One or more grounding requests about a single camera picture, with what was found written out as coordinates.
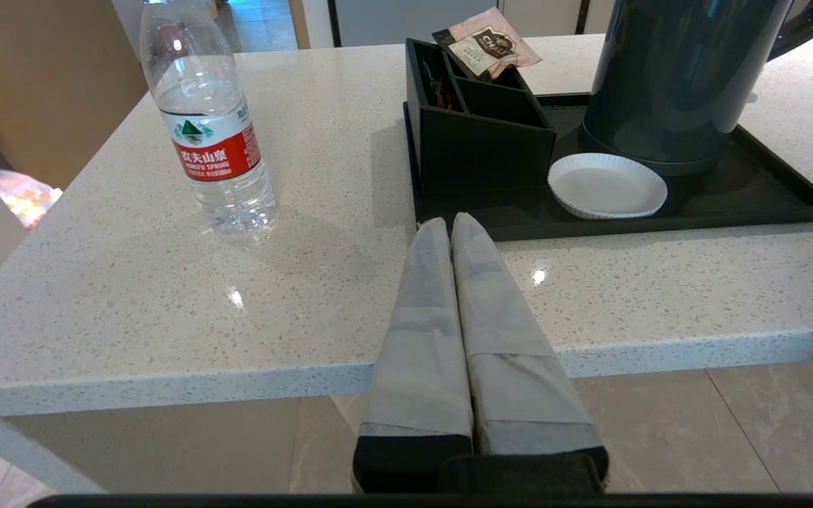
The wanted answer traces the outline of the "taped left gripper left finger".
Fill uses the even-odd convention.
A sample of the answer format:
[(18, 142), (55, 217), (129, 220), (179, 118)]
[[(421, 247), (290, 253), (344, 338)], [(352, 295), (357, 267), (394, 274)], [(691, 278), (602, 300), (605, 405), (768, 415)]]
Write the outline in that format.
[(404, 261), (353, 453), (354, 489), (438, 491), (443, 466), (474, 452), (473, 426), (450, 239), (435, 218)]

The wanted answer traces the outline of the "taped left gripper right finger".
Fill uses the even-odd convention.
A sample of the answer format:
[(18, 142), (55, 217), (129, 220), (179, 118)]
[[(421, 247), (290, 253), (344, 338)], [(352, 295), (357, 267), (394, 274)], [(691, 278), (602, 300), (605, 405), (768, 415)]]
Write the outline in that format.
[(451, 246), (476, 450), (526, 465), (569, 457), (603, 485), (606, 445), (490, 235), (460, 212)]

